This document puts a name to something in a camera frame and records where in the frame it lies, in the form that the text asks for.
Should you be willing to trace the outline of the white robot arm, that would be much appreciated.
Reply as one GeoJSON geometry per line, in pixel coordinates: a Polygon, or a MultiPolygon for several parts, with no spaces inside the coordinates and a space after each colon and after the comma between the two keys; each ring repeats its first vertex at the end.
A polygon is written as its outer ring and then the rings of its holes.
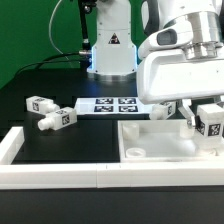
{"type": "Polygon", "coordinates": [[[196,125],[190,102],[224,95],[224,0],[97,0],[91,78],[136,77],[144,104],[175,101],[196,125]]]}

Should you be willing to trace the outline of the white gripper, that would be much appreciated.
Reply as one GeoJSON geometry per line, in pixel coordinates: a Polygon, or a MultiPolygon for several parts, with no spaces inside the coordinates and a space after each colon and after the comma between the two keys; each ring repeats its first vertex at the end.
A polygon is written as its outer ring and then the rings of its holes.
{"type": "Polygon", "coordinates": [[[217,53],[216,58],[198,60],[187,60],[181,49],[149,54],[137,70],[139,100],[143,104],[178,100],[187,126],[195,128],[190,99],[224,94],[224,49],[217,53]]]}

